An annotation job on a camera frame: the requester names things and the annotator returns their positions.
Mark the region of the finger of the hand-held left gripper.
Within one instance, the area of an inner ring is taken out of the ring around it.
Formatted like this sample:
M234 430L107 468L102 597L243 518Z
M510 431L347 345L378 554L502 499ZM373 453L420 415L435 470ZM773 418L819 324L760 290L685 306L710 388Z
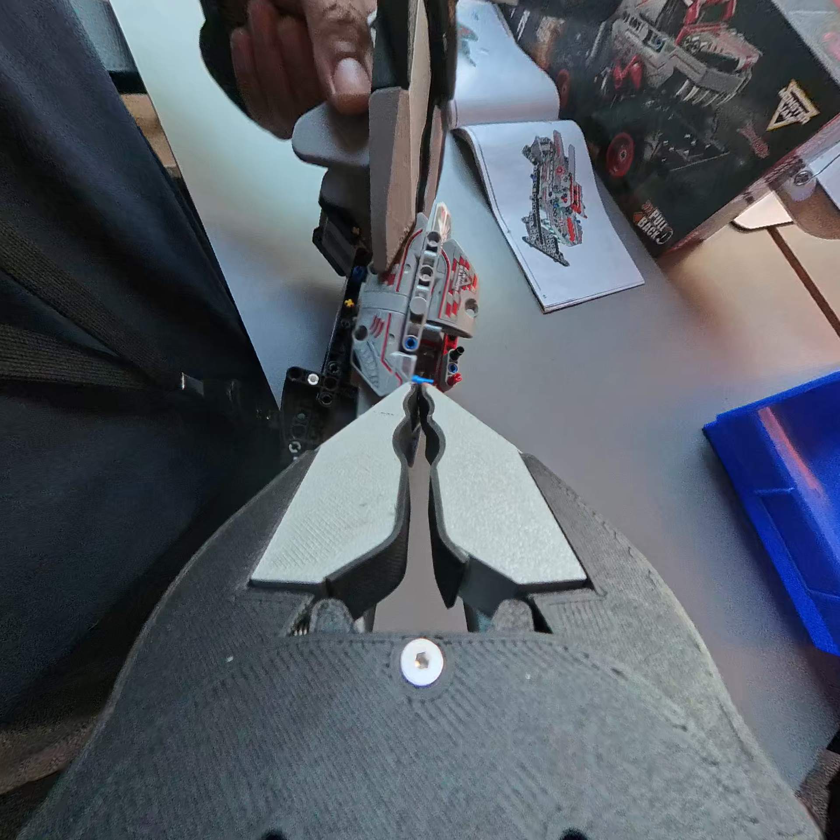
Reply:
M378 2L369 100L371 253L374 271L397 260L427 182L434 133L432 37L423 1Z
M444 158L445 135L455 95L458 36L456 1L426 1L429 95L423 132L423 213L431 214Z

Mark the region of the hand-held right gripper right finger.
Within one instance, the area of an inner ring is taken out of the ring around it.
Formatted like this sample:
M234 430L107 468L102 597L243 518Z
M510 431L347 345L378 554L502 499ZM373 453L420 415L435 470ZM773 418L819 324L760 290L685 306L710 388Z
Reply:
M585 569L524 454L448 395L420 385L434 577L471 608L585 588Z

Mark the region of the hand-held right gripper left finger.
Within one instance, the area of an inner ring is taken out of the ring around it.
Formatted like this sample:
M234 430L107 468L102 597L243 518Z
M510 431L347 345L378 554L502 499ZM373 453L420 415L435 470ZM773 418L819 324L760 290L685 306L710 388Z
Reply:
M312 454L250 577L343 603L353 619L403 581L419 385L375 404Z

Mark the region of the grey red lego truck model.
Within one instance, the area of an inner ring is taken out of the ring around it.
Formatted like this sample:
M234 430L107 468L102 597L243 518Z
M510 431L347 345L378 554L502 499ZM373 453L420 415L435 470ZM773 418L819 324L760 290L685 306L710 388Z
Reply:
M434 201L419 213L397 260L376 274L357 249L339 263L343 301L319 369L292 366L280 397L287 463L314 450L414 375L448 392L462 380L464 342L479 313L476 269L452 235L452 215Z

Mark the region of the lego instruction booklet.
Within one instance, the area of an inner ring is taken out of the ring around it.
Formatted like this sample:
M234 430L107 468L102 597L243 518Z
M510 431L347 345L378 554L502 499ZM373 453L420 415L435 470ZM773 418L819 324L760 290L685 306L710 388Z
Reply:
M644 284L604 208L562 88L519 45L501 5L458 2L451 129L544 312Z

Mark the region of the dark lego set box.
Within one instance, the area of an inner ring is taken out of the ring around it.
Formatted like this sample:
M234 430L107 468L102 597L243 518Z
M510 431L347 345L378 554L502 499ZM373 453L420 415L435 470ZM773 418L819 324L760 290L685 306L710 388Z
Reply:
M838 142L835 1L500 2L653 257Z

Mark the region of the person's left hand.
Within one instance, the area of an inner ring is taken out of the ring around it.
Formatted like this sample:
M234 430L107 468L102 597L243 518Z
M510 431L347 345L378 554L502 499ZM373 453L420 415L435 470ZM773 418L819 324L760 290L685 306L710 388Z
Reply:
M289 140L299 118L328 103L369 109L376 1L235 2L243 22L230 36L234 77L250 118Z

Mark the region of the person's dark clothing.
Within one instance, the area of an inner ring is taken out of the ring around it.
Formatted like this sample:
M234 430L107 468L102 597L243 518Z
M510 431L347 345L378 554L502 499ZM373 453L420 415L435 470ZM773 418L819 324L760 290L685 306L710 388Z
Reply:
M262 455L269 395L196 211L70 2L2 2L2 792L92 728L127 601Z

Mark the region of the blue plastic bin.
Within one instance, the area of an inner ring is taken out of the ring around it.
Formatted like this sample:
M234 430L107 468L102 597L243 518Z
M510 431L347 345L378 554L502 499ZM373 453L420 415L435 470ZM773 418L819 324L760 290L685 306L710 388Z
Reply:
M839 373L703 427L813 644L839 655Z

